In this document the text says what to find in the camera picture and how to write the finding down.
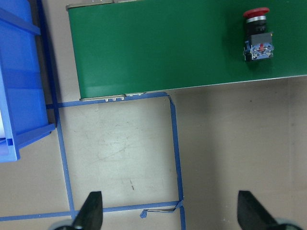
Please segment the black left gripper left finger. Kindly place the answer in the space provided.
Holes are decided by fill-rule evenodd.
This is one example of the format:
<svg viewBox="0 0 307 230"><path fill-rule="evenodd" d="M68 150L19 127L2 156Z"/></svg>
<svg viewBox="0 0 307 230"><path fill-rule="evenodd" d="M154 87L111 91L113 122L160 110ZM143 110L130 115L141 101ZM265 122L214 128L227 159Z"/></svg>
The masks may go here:
<svg viewBox="0 0 307 230"><path fill-rule="evenodd" d="M101 191L90 192L72 223L74 230L100 230L103 223Z"/></svg>

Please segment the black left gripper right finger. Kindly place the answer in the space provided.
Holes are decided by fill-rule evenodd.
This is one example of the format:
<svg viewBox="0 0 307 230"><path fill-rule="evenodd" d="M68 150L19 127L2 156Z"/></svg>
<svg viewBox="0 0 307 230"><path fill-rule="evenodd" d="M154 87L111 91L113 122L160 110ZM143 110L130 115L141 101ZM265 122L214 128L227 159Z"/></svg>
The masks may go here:
<svg viewBox="0 0 307 230"><path fill-rule="evenodd" d="M242 230L268 230L278 225L257 198L245 190L238 192L237 221Z"/></svg>

